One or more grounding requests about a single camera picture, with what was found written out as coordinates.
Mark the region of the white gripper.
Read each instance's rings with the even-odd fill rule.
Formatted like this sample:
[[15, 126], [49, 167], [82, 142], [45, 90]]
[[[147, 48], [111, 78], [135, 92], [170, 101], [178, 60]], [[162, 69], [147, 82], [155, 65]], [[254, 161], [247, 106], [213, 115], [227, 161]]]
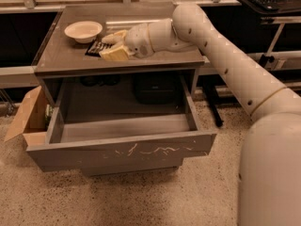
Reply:
[[[120, 30], [102, 38], [102, 42], [107, 44], [124, 43], [124, 41], [135, 57], [144, 58], [154, 54], [148, 24], [138, 24], [128, 31]], [[108, 45], [99, 52], [99, 55], [106, 61], [126, 61], [129, 59], [126, 46]]]

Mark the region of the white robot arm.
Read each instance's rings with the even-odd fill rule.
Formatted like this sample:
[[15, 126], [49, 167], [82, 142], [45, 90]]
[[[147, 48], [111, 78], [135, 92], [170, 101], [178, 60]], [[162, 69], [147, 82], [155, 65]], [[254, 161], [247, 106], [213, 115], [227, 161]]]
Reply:
[[195, 45], [254, 121], [240, 159], [239, 226], [301, 226], [301, 97], [225, 38], [196, 4], [171, 18], [105, 36], [115, 52], [150, 57]]

